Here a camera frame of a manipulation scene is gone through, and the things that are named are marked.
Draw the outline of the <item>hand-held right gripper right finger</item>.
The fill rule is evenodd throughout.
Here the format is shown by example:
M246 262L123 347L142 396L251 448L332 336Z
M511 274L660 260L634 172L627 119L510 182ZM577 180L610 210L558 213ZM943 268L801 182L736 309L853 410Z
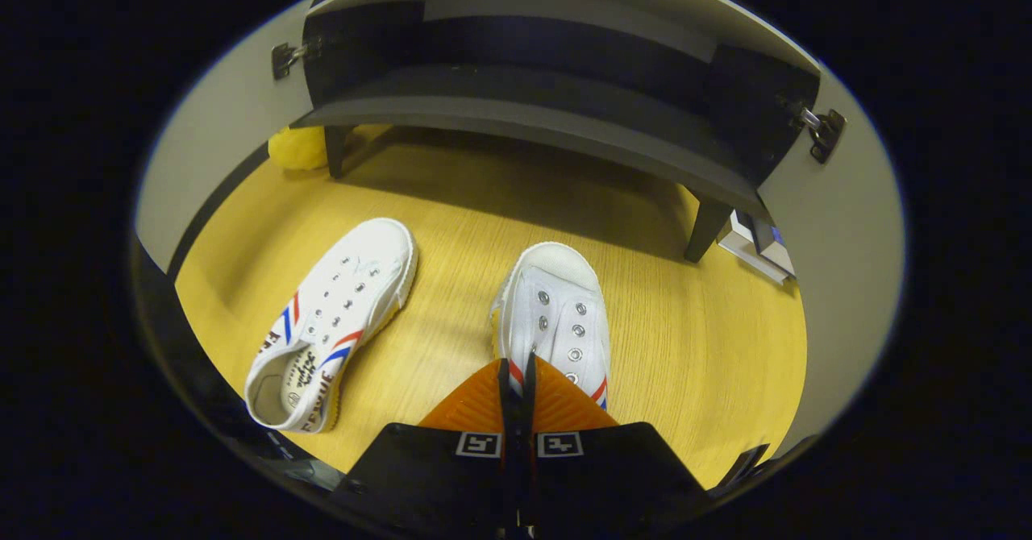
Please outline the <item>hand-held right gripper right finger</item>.
M711 510L657 428L619 425L537 355L523 396L520 517L531 540L656 540Z

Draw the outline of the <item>blue book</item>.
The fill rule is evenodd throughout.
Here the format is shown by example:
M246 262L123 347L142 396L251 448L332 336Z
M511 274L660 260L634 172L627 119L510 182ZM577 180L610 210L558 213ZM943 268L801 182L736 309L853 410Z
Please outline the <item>blue book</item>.
M786 276L795 278L795 267L793 267L788 247L785 246L784 236L770 222L751 217L751 230L753 234L753 245L756 252L764 260L780 268Z

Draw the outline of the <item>white book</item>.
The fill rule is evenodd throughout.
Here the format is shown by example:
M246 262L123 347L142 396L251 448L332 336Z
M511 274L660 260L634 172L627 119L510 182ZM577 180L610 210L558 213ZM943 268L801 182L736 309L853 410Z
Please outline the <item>white book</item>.
M727 252L732 253L738 260L742 260L748 267L763 273L764 276L773 280L778 285L781 285L789 278L788 272L777 267L776 264L766 260L766 258L756 253L755 244L751 236L743 236L734 231L734 229L727 229L720 235L718 246L722 247Z

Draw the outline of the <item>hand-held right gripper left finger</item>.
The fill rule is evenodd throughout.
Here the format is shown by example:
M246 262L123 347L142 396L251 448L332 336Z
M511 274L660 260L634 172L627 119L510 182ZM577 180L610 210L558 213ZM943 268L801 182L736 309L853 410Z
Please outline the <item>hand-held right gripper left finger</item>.
M397 540L506 536L508 364L491 361L416 425L384 426L333 493L333 506Z

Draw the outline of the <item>white canvas shoe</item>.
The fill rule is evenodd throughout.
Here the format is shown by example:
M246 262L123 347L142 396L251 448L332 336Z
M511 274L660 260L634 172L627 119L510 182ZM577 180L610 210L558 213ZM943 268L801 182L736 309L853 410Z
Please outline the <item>white canvas shoe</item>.
M370 219L335 243L296 287L244 383L259 426L317 434L335 426L340 380L406 305L419 250L395 219Z
M531 357L556 368L601 410L608 407L610 327L596 272L574 247L537 243L520 254L490 306L493 348L523 392Z

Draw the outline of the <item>black table clamp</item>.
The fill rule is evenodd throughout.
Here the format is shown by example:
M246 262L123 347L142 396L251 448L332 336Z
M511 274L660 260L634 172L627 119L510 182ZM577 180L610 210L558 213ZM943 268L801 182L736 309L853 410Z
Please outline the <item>black table clamp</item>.
M733 486L736 482L745 479L749 474L755 469L759 460L763 458L764 452L769 448L769 443L760 444L755 447L749 448L748 451L744 451L737 459L734 460L732 467L725 472L725 477L719 481L719 484L713 488L725 488L725 486Z

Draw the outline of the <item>white shoe cabinet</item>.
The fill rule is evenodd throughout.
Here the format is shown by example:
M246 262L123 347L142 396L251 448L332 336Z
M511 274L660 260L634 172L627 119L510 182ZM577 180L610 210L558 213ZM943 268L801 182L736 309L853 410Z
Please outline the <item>white shoe cabinet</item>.
M331 174L364 123L565 148L681 184L697 262L807 136L825 163L847 119L818 63L733 0L314 0L270 73L305 73Z

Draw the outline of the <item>yellow plush toy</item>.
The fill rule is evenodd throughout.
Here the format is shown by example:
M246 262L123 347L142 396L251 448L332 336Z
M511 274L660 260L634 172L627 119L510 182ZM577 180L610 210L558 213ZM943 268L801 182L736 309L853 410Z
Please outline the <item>yellow plush toy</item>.
M284 127L268 140L268 154L276 166L291 172L325 168L328 155L324 128Z

